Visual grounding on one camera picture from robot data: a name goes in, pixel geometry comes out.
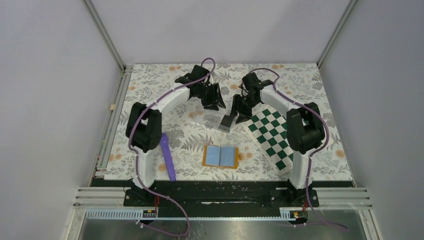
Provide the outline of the clear acrylic card box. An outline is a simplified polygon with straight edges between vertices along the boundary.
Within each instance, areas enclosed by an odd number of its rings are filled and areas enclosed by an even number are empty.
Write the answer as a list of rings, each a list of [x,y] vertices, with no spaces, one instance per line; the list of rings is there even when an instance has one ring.
[[[200,109],[195,112],[194,122],[201,124],[209,129],[214,129],[214,130],[229,134],[230,132],[225,132],[218,129],[223,116],[229,115],[229,114],[230,114],[230,110],[222,109],[222,108],[220,108],[218,111]],[[235,121],[236,121],[236,118],[234,118],[233,120],[233,123],[230,127],[230,131],[231,129],[234,128]]]

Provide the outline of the orange leather card holder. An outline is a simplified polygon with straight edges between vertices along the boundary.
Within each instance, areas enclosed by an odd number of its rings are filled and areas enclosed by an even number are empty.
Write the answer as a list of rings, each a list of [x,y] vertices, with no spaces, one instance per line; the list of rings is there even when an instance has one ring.
[[[205,145],[202,165],[205,167],[237,169],[239,165],[239,148],[235,146]]]

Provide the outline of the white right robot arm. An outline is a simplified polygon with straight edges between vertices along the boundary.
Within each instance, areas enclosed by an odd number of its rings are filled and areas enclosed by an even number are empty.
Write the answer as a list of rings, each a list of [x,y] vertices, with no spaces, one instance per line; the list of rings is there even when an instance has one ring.
[[[286,138],[293,150],[293,164],[289,176],[292,189],[287,191],[287,201],[293,206],[301,205],[307,194],[304,189],[312,183],[312,156],[329,142],[329,129],[314,102],[302,104],[277,89],[276,80],[259,80],[256,70],[242,78],[242,89],[247,94],[235,94],[231,111],[221,120],[220,127],[229,129],[233,123],[250,120],[253,108],[266,104],[277,110],[286,120]]]

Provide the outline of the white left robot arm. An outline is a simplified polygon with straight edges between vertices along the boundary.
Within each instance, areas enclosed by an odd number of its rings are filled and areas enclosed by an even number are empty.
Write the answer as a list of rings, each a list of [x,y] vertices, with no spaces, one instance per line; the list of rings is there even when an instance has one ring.
[[[155,192],[150,188],[155,181],[153,151],[161,142],[163,116],[192,98],[199,99],[205,110],[226,108],[219,84],[210,81],[213,72],[196,64],[158,99],[132,105],[125,134],[129,149],[135,152],[133,182],[139,187],[135,197],[142,205],[148,206],[155,200]]]

